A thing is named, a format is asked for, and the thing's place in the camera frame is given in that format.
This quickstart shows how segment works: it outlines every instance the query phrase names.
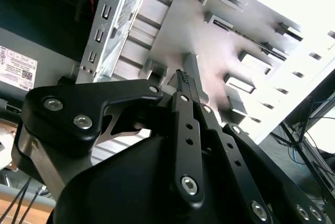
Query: silver bolt head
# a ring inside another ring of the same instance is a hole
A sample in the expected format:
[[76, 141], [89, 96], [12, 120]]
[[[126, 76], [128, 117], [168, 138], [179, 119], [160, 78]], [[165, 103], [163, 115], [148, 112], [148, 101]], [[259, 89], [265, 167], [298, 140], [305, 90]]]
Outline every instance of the silver bolt head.
[[80, 129], [87, 130], [92, 127], [92, 120], [85, 115], [75, 116], [73, 119], [73, 123], [79, 127]]
[[296, 205], [296, 208], [298, 210], [298, 213], [305, 219], [309, 220], [309, 215], [308, 213], [299, 205]]
[[207, 111], [208, 113], [211, 113], [211, 109], [210, 109], [208, 106], [204, 105], [204, 109], [205, 109], [205, 111]]
[[197, 183], [195, 183], [195, 181], [192, 178], [184, 176], [182, 177], [181, 183], [183, 188], [188, 194], [195, 195], [198, 192]]
[[149, 90], [151, 90], [152, 92], [155, 92], [155, 93], [158, 92], [158, 89], [154, 86], [149, 86]]
[[180, 97], [182, 98], [183, 101], [186, 101], [186, 102], [188, 101], [188, 98], [186, 96], [180, 95]]
[[251, 203], [251, 207], [252, 207], [252, 211], [254, 212], [254, 214], [262, 221], [266, 221], [267, 220], [267, 214], [266, 211], [264, 210], [264, 208], [258, 204], [257, 202], [255, 202], [254, 200]]
[[322, 217], [317, 210], [315, 210], [312, 206], [309, 207], [309, 210], [311, 211], [312, 215], [317, 218], [318, 221], [322, 221]]
[[48, 110], [58, 111], [63, 109], [63, 104], [56, 98], [48, 98], [44, 101], [44, 107]]
[[241, 131], [237, 126], [233, 126], [232, 129], [234, 130], [234, 132], [236, 132], [237, 134], [240, 134]]

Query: metal frame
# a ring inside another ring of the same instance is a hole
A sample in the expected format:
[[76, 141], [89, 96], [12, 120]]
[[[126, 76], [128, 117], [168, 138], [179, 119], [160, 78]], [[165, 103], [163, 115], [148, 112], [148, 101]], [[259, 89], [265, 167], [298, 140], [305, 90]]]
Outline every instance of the metal frame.
[[97, 82], [108, 67], [113, 72], [129, 27], [142, 0], [99, 0], [77, 83]]

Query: barcode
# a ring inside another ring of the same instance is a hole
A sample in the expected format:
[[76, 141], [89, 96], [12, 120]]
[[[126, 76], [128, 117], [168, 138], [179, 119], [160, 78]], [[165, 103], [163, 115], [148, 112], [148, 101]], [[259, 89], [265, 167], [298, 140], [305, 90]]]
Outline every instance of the barcode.
[[32, 73], [29, 71], [22, 70], [22, 77], [26, 80], [32, 80]]

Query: white sticker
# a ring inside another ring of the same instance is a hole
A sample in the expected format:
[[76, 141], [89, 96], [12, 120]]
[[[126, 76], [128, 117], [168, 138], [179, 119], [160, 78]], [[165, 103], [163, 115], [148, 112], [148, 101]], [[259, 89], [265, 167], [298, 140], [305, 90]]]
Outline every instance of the white sticker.
[[25, 91], [33, 89], [37, 61], [0, 46], [0, 81]]

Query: blue cable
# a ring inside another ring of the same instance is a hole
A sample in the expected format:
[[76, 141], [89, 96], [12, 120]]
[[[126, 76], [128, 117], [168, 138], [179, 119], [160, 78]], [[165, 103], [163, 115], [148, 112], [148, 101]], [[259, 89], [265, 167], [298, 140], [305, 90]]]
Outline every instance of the blue cable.
[[294, 159], [294, 161], [296, 162], [296, 164], [299, 166], [299, 168], [300, 168], [301, 170], [303, 170], [309, 177], [311, 177], [312, 179], [314, 179], [314, 178], [309, 174], [309, 172], [308, 172], [306, 169], [304, 169], [300, 164], [298, 164], [295, 149], [292, 149], [292, 154], [293, 154], [293, 159]]

